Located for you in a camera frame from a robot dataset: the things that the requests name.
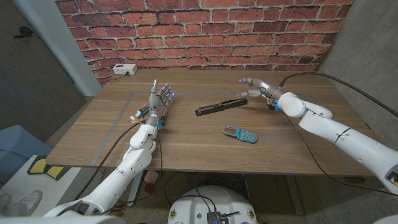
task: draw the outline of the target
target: power cord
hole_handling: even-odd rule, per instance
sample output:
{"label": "power cord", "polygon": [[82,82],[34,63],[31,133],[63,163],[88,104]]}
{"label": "power cord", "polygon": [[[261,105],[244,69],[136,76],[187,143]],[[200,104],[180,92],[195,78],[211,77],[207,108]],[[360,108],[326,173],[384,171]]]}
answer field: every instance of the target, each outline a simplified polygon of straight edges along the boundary
{"label": "power cord", "polygon": [[322,73],[322,72],[300,72],[300,73],[295,73],[295,74],[288,75],[287,77],[285,77],[285,78],[281,81],[281,83],[279,84],[279,87],[282,87],[283,85],[285,85],[285,82],[286,82],[287,79],[292,78],[292,77],[297,76],[297,75],[319,75],[319,76],[323,76],[323,77],[330,78],[331,80],[334,80],[334,81],[339,82],[339,83],[341,83],[341,84],[343,84],[343,85],[345,85],[345,86],[348,86],[348,87],[350,87],[351,89],[357,91],[358,93],[364,95],[366,98],[368,98],[368,99],[370,99],[371,101],[377,103],[379,106],[383,107],[383,108],[386,109],[388,112],[390,112],[390,113],[392,113],[393,115],[395,115],[396,117],[398,117],[398,113],[397,113],[396,111],[394,111],[394,110],[391,109],[390,107],[386,106],[385,104],[381,103],[380,101],[378,101],[377,99],[373,98],[372,96],[370,96],[369,94],[365,93],[364,91],[360,90],[359,88],[356,88],[355,86],[353,86],[353,85],[351,85],[351,84],[349,84],[349,83],[346,83],[346,82],[344,82],[343,80],[340,80],[340,79],[338,79],[338,78],[335,78],[335,77],[333,77],[333,76],[331,76],[331,75],[327,75],[327,74]]}
{"label": "power cord", "polygon": [[125,130],[125,132],[123,132],[122,135],[120,135],[118,137],[118,140],[116,140],[113,144],[113,146],[111,147],[111,149],[109,150],[109,152],[106,154],[106,156],[104,157],[104,159],[101,161],[101,163],[99,164],[99,166],[97,167],[97,169],[95,170],[94,174],[91,176],[91,178],[88,180],[87,184],[83,187],[83,189],[79,192],[79,194],[75,197],[74,200],[78,200],[80,198],[80,196],[82,195],[82,193],[87,189],[87,187],[89,186],[89,184],[91,183],[91,181],[93,181],[95,175],[98,173],[98,171],[100,170],[100,168],[102,167],[102,165],[104,164],[105,160],[108,158],[108,156],[111,154],[111,152],[113,151],[114,147],[117,145],[117,143],[120,141],[120,139],[127,134],[131,129],[133,129],[135,126],[137,126],[140,123],[136,123],[133,124],[130,128],[128,128],[127,130]]}
{"label": "power cord", "polygon": [[394,194],[394,193],[391,193],[391,192],[386,192],[386,191],[383,191],[383,190],[371,189],[371,188],[367,188],[367,187],[361,187],[361,186],[357,186],[357,185],[347,184],[347,183],[344,183],[344,182],[341,182],[341,181],[338,181],[338,180],[332,178],[332,177],[331,177],[329,174],[327,174],[327,173],[322,169],[322,167],[319,165],[318,161],[315,159],[315,156],[313,155],[313,153],[312,153],[312,151],[311,151],[311,149],[310,149],[310,146],[308,146],[307,142],[306,142],[306,141],[304,140],[304,138],[301,136],[301,134],[300,134],[299,131],[296,129],[296,127],[294,126],[294,124],[292,123],[292,121],[289,119],[289,117],[288,117],[286,114],[284,114],[284,113],[282,113],[282,114],[285,115],[286,119],[289,121],[289,123],[290,123],[290,124],[292,125],[292,127],[294,128],[294,131],[296,131],[296,133],[298,134],[298,136],[300,136],[300,139],[304,142],[305,146],[306,146],[307,149],[310,151],[310,154],[311,154],[311,156],[312,156],[312,159],[315,161],[315,163],[317,164],[317,166],[319,167],[319,169],[320,169],[327,177],[329,177],[331,180],[333,180],[333,181],[335,181],[335,182],[337,182],[337,183],[339,183],[339,184],[343,184],[343,185],[345,185],[345,186],[356,187],[356,188],[365,189],[365,190],[372,190],[372,191],[376,191],[376,192],[380,192],[380,193],[384,193],[384,194],[389,194],[389,195],[393,195],[393,196],[398,197],[397,194]]}
{"label": "power cord", "polygon": [[[159,188],[159,185],[160,185],[160,178],[162,177],[162,169],[163,169],[162,143],[160,143],[160,134],[159,134],[159,133],[160,133],[160,131],[158,131],[158,133],[157,133],[157,139],[158,139],[159,147],[160,147],[160,172],[159,172],[159,176],[157,177],[156,189],[155,189],[154,193],[152,193],[150,196],[146,196],[146,197],[143,197],[143,198],[131,200],[131,201],[126,202],[126,204],[134,203],[134,202],[138,202],[138,201],[141,201],[141,200],[150,198],[150,197],[152,197],[152,196],[154,196],[154,195],[156,194],[157,189]],[[121,208],[121,207],[123,207],[123,206],[124,206],[124,205],[113,206],[112,208],[109,208],[109,209],[107,209],[106,211],[104,211],[103,213],[101,213],[101,215],[104,215],[104,214],[108,213],[109,211],[111,211],[111,210],[113,210],[113,209],[115,209],[115,208]]]}

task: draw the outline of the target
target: gray concrete wall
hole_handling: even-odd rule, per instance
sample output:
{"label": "gray concrete wall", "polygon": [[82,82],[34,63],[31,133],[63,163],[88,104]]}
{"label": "gray concrete wall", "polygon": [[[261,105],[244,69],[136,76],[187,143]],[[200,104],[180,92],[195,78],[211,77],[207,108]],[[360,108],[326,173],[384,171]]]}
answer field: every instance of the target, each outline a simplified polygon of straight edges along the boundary
{"label": "gray concrete wall", "polygon": [[[318,70],[398,111],[398,1],[355,0]],[[348,87],[335,85],[380,140],[398,150],[398,119]]]}

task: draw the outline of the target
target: floor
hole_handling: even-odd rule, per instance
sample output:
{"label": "floor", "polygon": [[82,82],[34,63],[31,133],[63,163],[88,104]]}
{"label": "floor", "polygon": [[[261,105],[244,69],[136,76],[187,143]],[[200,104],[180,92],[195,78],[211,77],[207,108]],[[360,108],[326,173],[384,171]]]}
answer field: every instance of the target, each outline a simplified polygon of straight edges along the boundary
{"label": "floor", "polygon": [[[56,133],[45,143],[53,148],[67,132],[77,117],[88,106],[92,98],[76,112]],[[165,183],[174,172],[164,172],[160,180],[159,189],[151,198],[137,202],[127,208],[123,219],[128,224],[138,223],[166,223],[169,208],[165,199]],[[246,195],[246,188],[241,184],[242,174],[206,174],[188,173],[192,185],[220,184],[229,186],[242,195]],[[294,208],[281,175],[247,174],[249,201],[253,205],[257,221],[260,224],[272,223],[374,223],[376,220],[398,213],[398,199],[379,192],[357,189],[337,184],[327,177],[297,176],[296,181],[302,199],[305,215],[298,216]],[[382,184],[376,178],[365,179],[360,186],[382,189]],[[190,190],[191,187],[184,175],[176,175],[167,184],[167,196],[171,202]],[[127,200],[127,192],[121,200]],[[148,196],[142,184],[138,198]]]}

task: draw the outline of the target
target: brick wall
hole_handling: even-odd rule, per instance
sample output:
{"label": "brick wall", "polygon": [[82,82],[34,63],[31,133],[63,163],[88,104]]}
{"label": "brick wall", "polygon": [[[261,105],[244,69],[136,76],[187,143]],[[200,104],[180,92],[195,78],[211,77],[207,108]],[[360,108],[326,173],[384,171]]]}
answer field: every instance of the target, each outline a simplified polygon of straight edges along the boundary
{"label": "brick wall", "polygon": [[100,84],[139,68],[312,71],[353,0],[57,1]]}

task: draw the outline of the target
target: table leg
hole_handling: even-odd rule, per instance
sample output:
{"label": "table leg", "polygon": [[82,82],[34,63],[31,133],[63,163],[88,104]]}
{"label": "table leg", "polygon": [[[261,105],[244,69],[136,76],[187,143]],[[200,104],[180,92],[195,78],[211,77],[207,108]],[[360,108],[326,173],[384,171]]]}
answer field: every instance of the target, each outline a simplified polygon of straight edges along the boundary
{"label": "table leg", "polygon": [[[144,173],[144,171],[141,171],[140,173],[138,173],[131,181],[131,188],[130,188],[130,193],[129,193],[129,198],[128,198],[128,202],[135,200],[137,197],[137,193],[138,193],[138,188],[139,188],[139,184],[141,183],[141,178],[142,178],[142,174]],[[134,202],[132,203],[128,203],[127,206],[128,207],[132,207],[134,205]]]}
{"label": "table leg", "polygon": [[304,209],[300,198],[300,192],[297,188],[296,179],[293,175],[285,175],[287,189],[292,199],[294,212],[296,215],[304,215]]}

